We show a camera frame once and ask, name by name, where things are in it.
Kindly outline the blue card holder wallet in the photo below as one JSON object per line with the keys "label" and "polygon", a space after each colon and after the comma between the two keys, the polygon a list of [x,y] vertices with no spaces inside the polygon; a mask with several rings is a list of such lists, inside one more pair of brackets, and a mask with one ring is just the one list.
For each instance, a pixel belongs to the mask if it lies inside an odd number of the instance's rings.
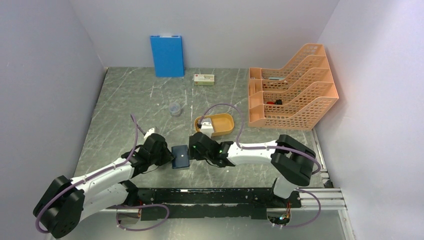
{"label": "blue card holder wallet", "polygon": [[174,159],[171,161],[174,170],[187,169],[190,167],[190,158],[187,145],[177,145],[171,147]]}

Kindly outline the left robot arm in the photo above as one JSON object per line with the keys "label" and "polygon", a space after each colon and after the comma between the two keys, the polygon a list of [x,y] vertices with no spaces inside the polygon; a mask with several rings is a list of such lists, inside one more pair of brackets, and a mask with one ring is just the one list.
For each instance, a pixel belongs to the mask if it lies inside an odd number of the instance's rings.
{"label": "left robot arm", "polygon": [[150,166],[159,167],[174,159],[165,138],[151,133],[143,144],[98,170],[71,179],[56,177],[33,209],[37,229],[62,238],[103,209],[145,204],[131,179],[146,173]]}

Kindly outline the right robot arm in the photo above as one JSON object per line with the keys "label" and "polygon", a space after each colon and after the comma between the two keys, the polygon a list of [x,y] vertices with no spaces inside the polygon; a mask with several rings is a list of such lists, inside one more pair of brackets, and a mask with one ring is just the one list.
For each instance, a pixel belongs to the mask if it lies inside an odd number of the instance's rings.
{"label": "right robot arm", "polygon": [[238,165],[271,165],[278,172],[270,193],[270,202],[282,207],[298,187],[307,187],[312,175],[321,170],[313,150],[287,134],[265,143],[237,143],[211,139],[202,132],[189,137],[189,156],[205,160],[218,168]]}

